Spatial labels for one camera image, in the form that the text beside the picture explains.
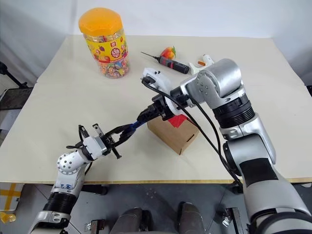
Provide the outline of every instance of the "yellow label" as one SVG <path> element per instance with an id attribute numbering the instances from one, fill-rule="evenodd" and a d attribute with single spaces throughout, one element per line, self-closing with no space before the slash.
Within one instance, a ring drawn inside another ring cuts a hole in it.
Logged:
<path id="1" fill-rule="evenodd" d="M 103 63 L 118 62 L 128 54 L 128 46 L 125 34 L 110 41 L 91 41 L 86 40 L 92 56 L 95 60 Z"/>

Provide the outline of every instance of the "screwdriver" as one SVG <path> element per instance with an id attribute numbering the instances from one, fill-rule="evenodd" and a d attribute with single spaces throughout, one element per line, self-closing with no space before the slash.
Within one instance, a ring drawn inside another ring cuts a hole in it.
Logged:
<path id="1" fill-rule="evenodd" d="M 180 73 L 187 74 L 189 72 L 189 70 L 190 70 L 189 66 L 184 65 L 182 63 L 179 63 L 177 61 L 168 59 L 168 58 L 166 58 L 164 56 L 156 57 L 156 56 L 152 56 L 152 55 L 146 54 L 144 52 L 141 52 L 141 53 L 155 58 L 160 64 L 162 64 L 162 65 L 164 65 L 166 67 L 169 67 L 171 69 L 174 69 L 174 70 L 176 70 L 176 71 L 178 71 Z"/>

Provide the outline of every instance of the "plastic jar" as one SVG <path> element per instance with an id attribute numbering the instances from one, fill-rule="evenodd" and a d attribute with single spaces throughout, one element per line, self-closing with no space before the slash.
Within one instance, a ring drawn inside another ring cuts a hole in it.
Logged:
<path id="1" fill-rule="evenodd" d="M 128 46 L 118 13 L 93 8 L 80 17 L 79 28 L 103 75 L 119 78 L 128 73 Z"/>

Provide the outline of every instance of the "white table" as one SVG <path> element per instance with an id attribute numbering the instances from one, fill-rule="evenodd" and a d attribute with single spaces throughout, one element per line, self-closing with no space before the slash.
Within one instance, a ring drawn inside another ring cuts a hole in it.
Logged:
<path id="1" fill-rule="evenodd" d="M 172 45 L 183 63 L 196 62 L 204 53 L 215 61 L 233 59 L 275 146 L 276 167 L 292 182 L 312 181 L 312 98 L 271 39 L 128 36 L 127 41 L 131 71 L 108 79 L 99 73 L 82 36 L 66 38 L 0 148 L 0 181 L 53 183 L 57 158 L 79 140 L 79 124 L 95 135 L 94 123 L 107 132 L 134 122 L 155 96 L 140 83 L 144 67 L 161 70 L 174 85 L 188 77 L 140 53 L 157 55 Z M 215 142 L 200 112 L 190 112 Z M 117 149 L 123 157 L 96 160 L 86 183 L 231 181 L 202 135 L 178 156 L 144 125 Z"/>

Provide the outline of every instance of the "small brown box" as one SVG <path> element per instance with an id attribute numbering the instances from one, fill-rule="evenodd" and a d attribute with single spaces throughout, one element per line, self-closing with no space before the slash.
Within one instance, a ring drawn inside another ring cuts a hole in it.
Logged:
<path id="1" fill-rule="evenodd" d="M 154 118 L 147 122 L 148 128 L 163 142 L 165 142 L 178 155 L 195 140 L 198 135 L 198 128 L 188 119 L 175 128 L 168 121 L 163 121 L 161 117 Z"/>

